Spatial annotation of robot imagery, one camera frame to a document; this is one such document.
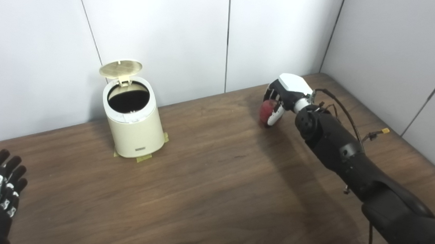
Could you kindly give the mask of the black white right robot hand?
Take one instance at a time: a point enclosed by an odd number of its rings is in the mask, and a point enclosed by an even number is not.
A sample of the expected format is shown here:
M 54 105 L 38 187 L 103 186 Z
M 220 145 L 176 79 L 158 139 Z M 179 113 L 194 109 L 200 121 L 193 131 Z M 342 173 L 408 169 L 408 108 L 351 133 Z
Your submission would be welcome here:
M 303 77 L 290 73 L 280 74 L 267 86 L 259 112 L 260 121 L 265 126 L 274 126 L 285 112 L 297 115 L 312 104 L 313 93 Z

